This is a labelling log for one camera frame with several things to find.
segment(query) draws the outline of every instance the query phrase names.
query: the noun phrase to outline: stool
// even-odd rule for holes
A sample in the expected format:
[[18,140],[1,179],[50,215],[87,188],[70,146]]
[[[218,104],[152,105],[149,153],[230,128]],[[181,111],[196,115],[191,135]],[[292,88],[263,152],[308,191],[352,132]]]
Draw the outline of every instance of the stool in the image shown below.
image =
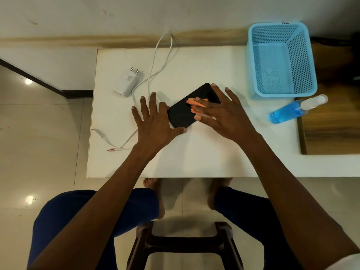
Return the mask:
[[160,237],[152,234],[154,222],[147,222],[136,229],[136,239],[127,260],[127,270],[145,269],[148,256],[155,252],[215,253],[225,270],[243,270],[238,250],[233,240],[233,230],[226,222],[215,222],[217,234],[213,237]]

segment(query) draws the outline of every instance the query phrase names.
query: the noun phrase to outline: white charger adapter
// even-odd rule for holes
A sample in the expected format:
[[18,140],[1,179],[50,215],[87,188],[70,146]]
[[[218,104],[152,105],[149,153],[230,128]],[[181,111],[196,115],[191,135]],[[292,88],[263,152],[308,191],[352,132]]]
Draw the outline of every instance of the white charger adapter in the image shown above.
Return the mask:
[[117,87],[115,88],[115,92],[117,92],[119,95],[122,96],[128,96],[131,94],[131,91],[135,87],[138,79],[137,79],[137,73],[138,70],[134,73],[133,67],[129,70],[124,71],[120,79],[117,83]]

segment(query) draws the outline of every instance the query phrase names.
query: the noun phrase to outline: orange cloth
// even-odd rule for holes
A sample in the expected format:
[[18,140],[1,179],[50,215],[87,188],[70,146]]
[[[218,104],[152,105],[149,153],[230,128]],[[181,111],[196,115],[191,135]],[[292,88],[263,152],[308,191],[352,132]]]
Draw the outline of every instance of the orange cloth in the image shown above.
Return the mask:
[[[200,106],[200,107],[205,107],[205,105],[201,104],[201,103],[198,103],[197,101],[195,101],[195,99],[192,99],[192,98],[189,98],[187,101],[186,101],[187,104],[190,104],[190,105],[196,105],[196,106]],[[198,114],[199,112],[197,112],[193,106],[191,106],[191,112],[194,113],[194,114]]]

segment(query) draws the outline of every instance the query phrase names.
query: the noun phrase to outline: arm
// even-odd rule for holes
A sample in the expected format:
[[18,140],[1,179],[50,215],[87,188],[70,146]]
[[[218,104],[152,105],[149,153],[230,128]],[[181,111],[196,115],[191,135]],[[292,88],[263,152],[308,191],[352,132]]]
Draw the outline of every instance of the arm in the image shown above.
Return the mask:
[[238,97],[225,88],[230,100],[216,85],[212,87],[222,104],[196,99],[207,108],[194,106],[200,112],[195,119],[235,141],[245,152],[275,209],[286,240],[302,267],[326,269],[348,255],[360,253],[360,249],[342,228],[256,132]]
[[95,269],[133,187],[147,163],[186,128],[171,129],[164,102],[156,106],[151,94],[149,108],[141,100],[144,121],[133,106],[137,144],[113,176],[34,260],[29,269]]

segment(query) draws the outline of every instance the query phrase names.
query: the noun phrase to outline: blue liquid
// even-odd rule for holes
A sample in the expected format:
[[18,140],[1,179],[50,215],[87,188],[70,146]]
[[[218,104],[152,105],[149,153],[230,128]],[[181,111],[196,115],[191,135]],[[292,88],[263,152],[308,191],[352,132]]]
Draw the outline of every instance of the blue liquid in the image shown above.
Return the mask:
[[296,100],[290,104],[277,109],[269,115],[269,119],[274,124],[279,124],[300,116],[307,114],[307,111],[304,111],[300,108],[300,103],[303,100]]

